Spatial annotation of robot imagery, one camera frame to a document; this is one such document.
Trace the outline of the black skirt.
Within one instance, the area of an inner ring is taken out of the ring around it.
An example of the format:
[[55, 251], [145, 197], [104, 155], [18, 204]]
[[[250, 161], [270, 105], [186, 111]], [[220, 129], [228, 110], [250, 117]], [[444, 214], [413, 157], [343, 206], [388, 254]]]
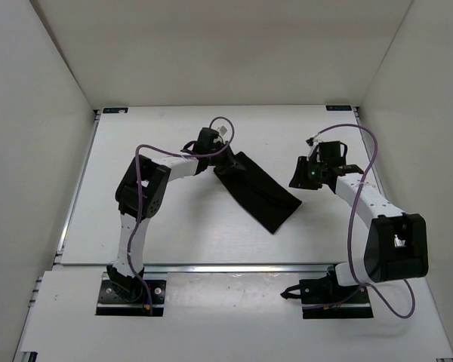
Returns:
[[301, 206], [302, 201], [279, 183], [244, 152], [234, 155], [235, 163], [216, 166], [214, 173], [235, 201], [270, 234]]

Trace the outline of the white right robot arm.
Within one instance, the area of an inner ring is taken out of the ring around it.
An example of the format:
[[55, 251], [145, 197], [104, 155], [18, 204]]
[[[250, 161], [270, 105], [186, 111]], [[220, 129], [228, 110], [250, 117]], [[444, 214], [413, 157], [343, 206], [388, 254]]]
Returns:
[[368, 229], [366, 241], [348, 237], [348, 260], [334, 267], [323, 292], [332, 302], [350, 294], [351, 286], [376, 284], [428, 273], [427, 227], [418, 213], [406, 213], [370, 184], [367, 172], [347, 163], [347, 145], [341, 141], [307, 140], [310, 152], [297, 160], [289, 183], [294, 189], [318, 190], [328, 186], [351, 208]]

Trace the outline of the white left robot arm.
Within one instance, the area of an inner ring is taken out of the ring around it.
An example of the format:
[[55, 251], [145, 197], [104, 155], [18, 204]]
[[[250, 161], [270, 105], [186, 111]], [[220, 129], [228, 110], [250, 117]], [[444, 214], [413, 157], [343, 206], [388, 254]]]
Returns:
[[121, 231], [117, 257], [106, 267], [114, 291], [126, 302], [145, 298], [152, 304], [151, 290], [143, 279], [143, 249], [151, 219], [159, 212], [167, 185], [196, 176], [213, 167], [220, 175], [245, 171], [219, 130], [204, 127], [198, 138], [188, 142], [179, 154], [140, 145], [125, 172], [115, 200]]

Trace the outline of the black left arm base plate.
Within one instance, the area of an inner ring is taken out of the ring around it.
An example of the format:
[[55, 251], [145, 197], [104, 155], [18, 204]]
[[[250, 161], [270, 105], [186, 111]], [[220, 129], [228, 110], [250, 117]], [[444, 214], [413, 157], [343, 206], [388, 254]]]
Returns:
[[111, 281], [106, 272], [101, 276], [95, 314], [97, 316], [162, 317], [164, 314], [167, 281], [153, 278], [146, 280], [152, 301], [148, 300], [144, 285], [128, 293], [125, 288]]

